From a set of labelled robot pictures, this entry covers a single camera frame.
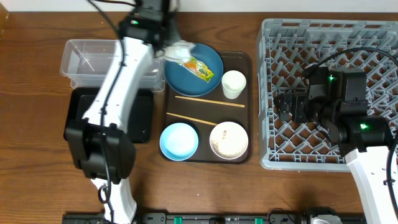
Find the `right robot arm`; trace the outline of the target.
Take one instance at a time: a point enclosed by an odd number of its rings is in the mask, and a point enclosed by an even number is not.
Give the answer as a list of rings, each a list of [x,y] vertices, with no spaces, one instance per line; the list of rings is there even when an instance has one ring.
[[[367,114],[367,101],[308,93],[283,93],[273,100],[279,118],[312,121],[328,130],[354,177],[368,223],[397,223],[396,145],[388,122]]]

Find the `yellow green snack wrapper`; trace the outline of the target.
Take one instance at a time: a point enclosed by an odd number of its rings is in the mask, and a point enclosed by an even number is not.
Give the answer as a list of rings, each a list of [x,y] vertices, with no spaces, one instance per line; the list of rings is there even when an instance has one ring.
[[[189,72],[194,74],[196,77],[209,82],[213,77],[214,73],[208,68],[208,66],[195,57],[191,56],[189,61],[185,63],[179,63],[180,66],[187,69]]]

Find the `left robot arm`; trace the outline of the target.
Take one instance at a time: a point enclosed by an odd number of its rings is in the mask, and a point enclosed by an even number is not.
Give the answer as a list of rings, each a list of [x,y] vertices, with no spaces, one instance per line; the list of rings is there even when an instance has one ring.
[[[104,82],[83,116],[67,121],[64,138],[75,167],[98,189],[103,220],[132,223],[137,203],[129,176],[136,150],[127,131],[139,80],[155,59],[187,60],[194,45],[181,39],[175,19],[169,18],[127,17],[118,35]]]

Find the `white tissue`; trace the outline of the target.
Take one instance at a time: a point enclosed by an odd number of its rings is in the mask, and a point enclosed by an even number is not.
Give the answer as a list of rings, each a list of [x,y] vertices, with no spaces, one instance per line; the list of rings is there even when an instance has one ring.
[[[179,40],[156,51],[154,58],[176,63],[186,63],[191,59],[191,50],[194,47],[195,44],[192,42]]]

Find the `white paper cup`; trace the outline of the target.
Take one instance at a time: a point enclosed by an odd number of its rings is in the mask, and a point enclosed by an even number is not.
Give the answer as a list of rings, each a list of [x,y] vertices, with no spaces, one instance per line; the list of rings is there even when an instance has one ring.
[[[246,87],[246,77],[237,70],[226,72],[221,79],[223,94],[230,100],[236,99]]]

